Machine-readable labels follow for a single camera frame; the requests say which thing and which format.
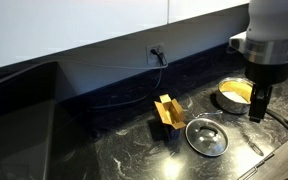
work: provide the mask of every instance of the countertop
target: countertop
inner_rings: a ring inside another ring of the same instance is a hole
[[[212,120],[227,132],[229,148],[223,155],[210,158],[190,147],[185,129],[178,140],[167,141],[154,101],[159,95],[169,94],[178,100],[188,120],[215,112],[219,109],[214,101],[217,84],[225,77],[244,77],[243,67],[241,56],[227,55],[225,47],[220,46],[170,64],[160,87],[144,101],[119,108],[96,108],[142,97],[154,87],[158,71],[63,103],[73,120],[66,120],[69,123],[54,138],[61,139],[60,134],[67,134],[66,129],[72,126],[80,128],[77,131],[87,138],[79,139],[79,143],[74,142],[76,138],[65,139],[54,145],[57,150],[52,153],[50,179],[238,179],[288,141],[283,126],[268,115],[257,124],[247,115],[224,112]],[[288,119],[288,81],[274,86],[269,108]],[[251,149],[249,140],[264,156]]]

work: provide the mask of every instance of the cardboard box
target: cardboard box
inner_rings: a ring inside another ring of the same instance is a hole
[[[186,117],[181,105],[176,99],[171,100],[168,94],[160,96],[161,103],[155,101],[155,106],[164,124],[171,125],[175,130],[186,126]]]

